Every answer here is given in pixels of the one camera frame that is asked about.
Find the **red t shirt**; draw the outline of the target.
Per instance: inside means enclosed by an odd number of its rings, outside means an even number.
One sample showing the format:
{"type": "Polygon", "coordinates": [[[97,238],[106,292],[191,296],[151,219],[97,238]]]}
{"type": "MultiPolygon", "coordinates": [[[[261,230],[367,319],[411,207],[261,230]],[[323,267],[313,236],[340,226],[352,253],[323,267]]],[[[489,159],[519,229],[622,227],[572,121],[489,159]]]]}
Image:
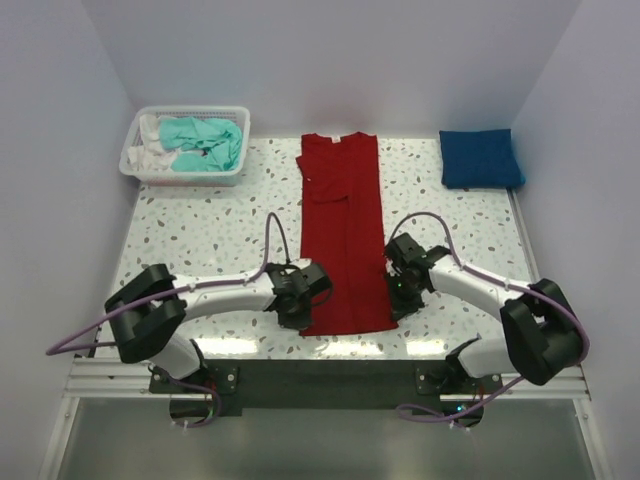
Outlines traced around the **red t shirt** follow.
{"type": "Polygon", "coordinates": [[[333,292],[312,309],[305,337],[390,331],[378,141],[356,132],[335,141],[301,137],[301,256],[319,263],[333,292]]]}

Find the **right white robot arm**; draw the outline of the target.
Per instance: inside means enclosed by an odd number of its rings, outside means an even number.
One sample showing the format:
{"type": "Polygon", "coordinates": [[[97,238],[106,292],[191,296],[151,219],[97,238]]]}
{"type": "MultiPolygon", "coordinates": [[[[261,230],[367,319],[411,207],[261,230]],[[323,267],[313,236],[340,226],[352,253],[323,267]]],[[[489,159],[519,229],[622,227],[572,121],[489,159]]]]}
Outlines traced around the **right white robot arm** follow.
{"type": "Polygon", "coordinates": [[[451,248],[426,250],[407,233],[391,239],[385,255],[392,268],[386,282],[393,321],[423,309],[422,296],[429,292],[456,297],[501,323],[501,339],[471,339],[446,356],[450,383],[517,373],[544,385],[588,353],[584,328],[551,280],[528,284],[498,277],[463,263],[451,248]]]}

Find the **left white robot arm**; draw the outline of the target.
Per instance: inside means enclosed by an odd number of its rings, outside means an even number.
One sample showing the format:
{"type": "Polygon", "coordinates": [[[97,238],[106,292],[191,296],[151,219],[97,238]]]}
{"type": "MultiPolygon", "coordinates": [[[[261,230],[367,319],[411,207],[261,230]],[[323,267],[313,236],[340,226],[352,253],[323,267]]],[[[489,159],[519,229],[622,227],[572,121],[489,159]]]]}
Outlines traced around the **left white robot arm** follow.
{"type": "Polygon", "coordinates": [[[312,325],[313,309],[332,293],[328,273],[309,259],[265,261],[247,272],[201,279],[154,264],[104,308],[123,363],[149,361],[182,381],[207,370],[196,342],[178,333],[183,323],[230,312],[274,312],[279,326],[302,332],[312,325]]]}

